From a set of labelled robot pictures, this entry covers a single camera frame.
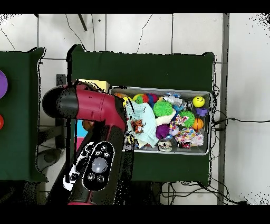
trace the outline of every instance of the purple fuzzy toy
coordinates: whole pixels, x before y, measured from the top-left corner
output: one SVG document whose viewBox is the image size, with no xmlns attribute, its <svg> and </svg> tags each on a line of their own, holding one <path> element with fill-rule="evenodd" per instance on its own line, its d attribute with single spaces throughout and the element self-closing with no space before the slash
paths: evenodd
<svg viewBox="0 0 270 224">
<path fill-rule="evenodd" d="M 166 136 L 169 134 L 169 131 L 170 131 L 170 127 L 168 124 L 159 125 L 157 126 L 156 137 L 158 139 L 166 138 Z"/>
</svg>

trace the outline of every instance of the purple plate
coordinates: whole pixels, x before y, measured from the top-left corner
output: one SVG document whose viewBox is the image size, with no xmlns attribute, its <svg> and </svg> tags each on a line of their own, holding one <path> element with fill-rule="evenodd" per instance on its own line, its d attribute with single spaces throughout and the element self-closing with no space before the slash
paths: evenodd
<svg viewBox="0 0 270 224">
<path fill-rule="evenodd" d="M 5 74 L 0 70 L 0 99 L 6 94 L 7 92 L 7 79 Z"/>
</svg>

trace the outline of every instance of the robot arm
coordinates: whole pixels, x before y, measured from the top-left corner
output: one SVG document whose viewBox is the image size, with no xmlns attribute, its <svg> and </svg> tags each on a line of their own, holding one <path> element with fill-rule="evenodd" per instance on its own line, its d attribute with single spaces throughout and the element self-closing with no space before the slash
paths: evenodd
<svg viewBox="0 0 270 224">
<path fill-rule="evenodd" d="M 70 179 L 70 203 L 113 204 L 120 174 L 125 112 L 120 98 L 97 92 L 84 83 L 59 86 L 43 97 L 43 109 L 53 118 L 95 121 L 92 142 L 86 142 L 74 158 Z"/>
</svg>

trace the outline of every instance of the green table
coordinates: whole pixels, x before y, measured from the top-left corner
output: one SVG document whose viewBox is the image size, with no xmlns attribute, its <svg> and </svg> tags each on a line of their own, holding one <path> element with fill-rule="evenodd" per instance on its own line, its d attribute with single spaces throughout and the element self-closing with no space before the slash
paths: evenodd
<svg viewBox="0 0 270 224">
<path fill-rule="evenodd" d="M 8 91 L 0 99 L 0 180 L 46 181 L 35 167 L 38 121 L 38 61 L 43 48 L 29 52 L 0 51 L 0 70 Z"/>
<path fill-rule="evenodd" d="M 106 80 L 111 86 L 212 90 L 214 55 L 156 55 L 72 51 L 72 80 Z M 205 156 L 135 153 L 133 181 L 200 181 L 208 185 Z"/>
</svg>

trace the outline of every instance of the gray plastic bin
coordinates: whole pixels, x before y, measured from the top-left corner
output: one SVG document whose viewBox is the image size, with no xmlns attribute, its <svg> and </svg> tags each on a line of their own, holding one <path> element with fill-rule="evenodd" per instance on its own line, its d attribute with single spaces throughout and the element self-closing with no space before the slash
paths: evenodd
<svg viewBox="0 0 270 224">
<path fill-rule="evenodd" d="M 135 152 L 140 153 L 161 153 L 161 154 L 186 154 L 186 155 L 206 155 L 210 149 L 210 135 L 211 135 L 211 108 L 213 105 L 213 98 L 210 92 L 204 91 L 189 91 L 189 90 L 174 90 L 174 89 L 151 89 L 151 88 L 139 88 L 139 87 L 127 87 L 126 89 L 120 87 L 111 87 L 109 90 L 110 94 L 115 94 L 116 92 L 126 94 L 129 97 L 133 98 L 136 94 L 148 94 L 153 93 L 158 96 L 163 96 L 167 92 L 176 92 L 181 94 L 181 98 L 185 101 L 193 100 L 195 96 L 202 96 L 205 99 L 204 107 L 208 109 L 208 114 L 205 117 L 199 117 L 195 111 L 195 107 L 192 108 L 196 118 L 200 118 L 204 121 L 204 144 L 202 146 L 193 146 L 190 149 L 179 148 L 177 142 L 174 140 L 172 142 L 172 151 L 171 152 L 162 152 L 159 151 L 157 147 L 146 147 L 143 150 L 137 149 Z"/>
</svg>

